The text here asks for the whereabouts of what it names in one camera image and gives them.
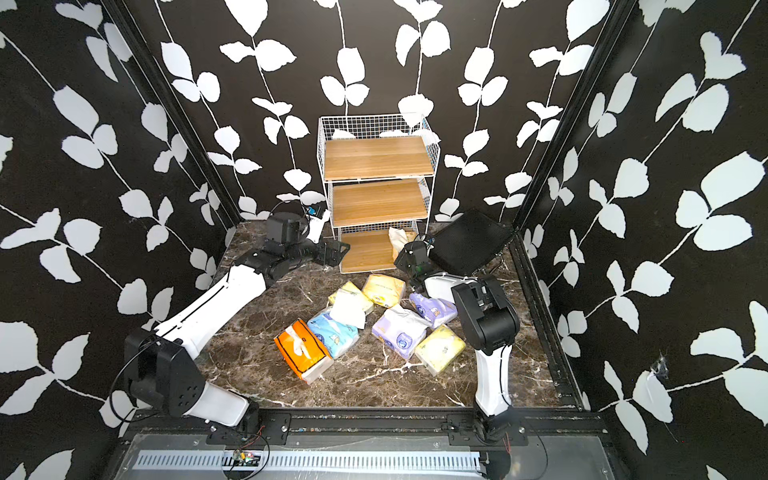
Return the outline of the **purple tissue pack top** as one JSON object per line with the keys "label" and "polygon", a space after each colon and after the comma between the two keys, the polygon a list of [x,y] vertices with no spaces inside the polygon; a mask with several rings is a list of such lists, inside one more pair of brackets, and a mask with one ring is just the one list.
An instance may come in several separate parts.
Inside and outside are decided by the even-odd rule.
{"label": "purple tissue pack top", "polygon": [[455,319],[458,315],[455,305],[442,299],[433,299],[419,293],[411,293],[409,301],[423,322],[432,330]]}

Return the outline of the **purple white tissue pack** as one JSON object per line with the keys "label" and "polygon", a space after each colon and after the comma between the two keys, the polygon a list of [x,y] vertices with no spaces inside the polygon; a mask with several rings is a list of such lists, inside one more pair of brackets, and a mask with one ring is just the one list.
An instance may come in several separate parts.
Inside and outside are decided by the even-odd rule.
{"label": "purple white tissue pack", "polygon": [[372,333],[404,360],[409,360],[426,337],[427,325],[414,311],[394,305],[375,322]]}

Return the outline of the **light blue tissue pack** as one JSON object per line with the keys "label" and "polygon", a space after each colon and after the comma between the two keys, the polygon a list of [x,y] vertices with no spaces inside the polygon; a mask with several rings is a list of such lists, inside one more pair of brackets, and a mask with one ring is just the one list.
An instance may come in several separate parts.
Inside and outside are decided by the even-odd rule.
{"label": "light blue tissue pack", "polygon": [[334,320],[329,309],[319,312],[307,325],[333,359],[346,354],[359,340],[358,329]]}

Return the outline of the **pale yellow tissue pack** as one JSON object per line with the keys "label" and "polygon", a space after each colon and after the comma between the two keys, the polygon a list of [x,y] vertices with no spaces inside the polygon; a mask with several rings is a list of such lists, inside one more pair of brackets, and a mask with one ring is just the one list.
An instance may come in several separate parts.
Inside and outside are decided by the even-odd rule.
{"label": "pale yellow tissue pack", "polygon": [[466,343],[446,325],[439,326],[415,349],[418,360],[433,375],[439,375],[466,348]]}

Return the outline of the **orange tissue box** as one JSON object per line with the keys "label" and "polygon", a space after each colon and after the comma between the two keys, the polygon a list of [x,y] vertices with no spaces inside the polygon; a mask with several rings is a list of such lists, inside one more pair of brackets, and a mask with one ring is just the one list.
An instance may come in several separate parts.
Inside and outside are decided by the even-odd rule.
{"label": "orange tissue box", "polygon": [[303,320],[286,327],[274,338],[274,342],[290,369],[308,385],[333,364],[327,348]]}

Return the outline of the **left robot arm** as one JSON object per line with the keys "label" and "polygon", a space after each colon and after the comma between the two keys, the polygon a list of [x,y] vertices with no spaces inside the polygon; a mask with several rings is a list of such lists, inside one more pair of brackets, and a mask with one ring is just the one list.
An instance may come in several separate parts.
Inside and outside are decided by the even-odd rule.
{"label": "left robot arm", "polygon": [[302,215],[270,215],[262,246],[235,260],[219,282],[179,314],[126,338],[124,365],[113,384],[171,417],[196,417],[225,427],[241,424],[257,406],[206,381],[195,360],[243,307],[289,272],[310,262],[341,263],[350,247],[323,239],[330,218],[323,206],[310,206]]}

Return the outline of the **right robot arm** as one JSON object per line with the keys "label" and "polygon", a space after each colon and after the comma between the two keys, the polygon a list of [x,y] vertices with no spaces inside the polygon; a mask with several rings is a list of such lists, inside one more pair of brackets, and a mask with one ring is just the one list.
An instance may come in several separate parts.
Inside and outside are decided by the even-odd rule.
{"label": "right robot arm", "polygon": [[432,306],[450,304],[465,341],[475,352],[477,389],[472,429],[479,441],[508,442],[525,428],[516,418],[509,394],[509,359],[520,330],[519,317],[494,276],[464,277],[438,271],[424,241],[404,245],[394,265],[409,276]]}

